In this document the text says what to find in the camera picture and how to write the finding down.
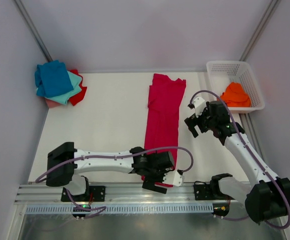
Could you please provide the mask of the magenta t shirt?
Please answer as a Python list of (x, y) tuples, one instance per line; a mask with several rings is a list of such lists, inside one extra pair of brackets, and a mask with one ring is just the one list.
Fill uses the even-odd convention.
[(148, 93), (144, 148), (176, 147), (179, 139), (180, 105), (186, 80), (155, 73)]

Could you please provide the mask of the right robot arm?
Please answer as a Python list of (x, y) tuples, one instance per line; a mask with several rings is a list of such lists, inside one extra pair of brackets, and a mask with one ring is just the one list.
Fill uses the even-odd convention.
[(215, 199), (228, 196), (243, 204), (248, 217), (259, 224), (287, 216), (290, 225), (290, 180), (280, 178), (271, 170), (250, 144), (245, 130), (234, 121), (228, 107), (221, 101), (205, 101), (196, 97), (189, 105), (194, 114), (185, 119), (193, 137), (211, 131), (213, 136), (235, 157), (249, 185), (231, 174), (215, 175), (209, 183), (209, 193)]

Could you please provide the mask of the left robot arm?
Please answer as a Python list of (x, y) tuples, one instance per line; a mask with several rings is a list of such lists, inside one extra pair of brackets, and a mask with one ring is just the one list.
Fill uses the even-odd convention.
[(87, 172), (118, 172), (143, 177), (142, 187), (166, 193), (166, 187), (178, 186), (182, 178), (175, 171), (170, 151), (146, 152), (137, 146), (127, 151), (97, 153), (76, 149), (73, 142), (65, 142), (47, 155), (46, 185), (64, 187), (79, 201), (90, 195)]

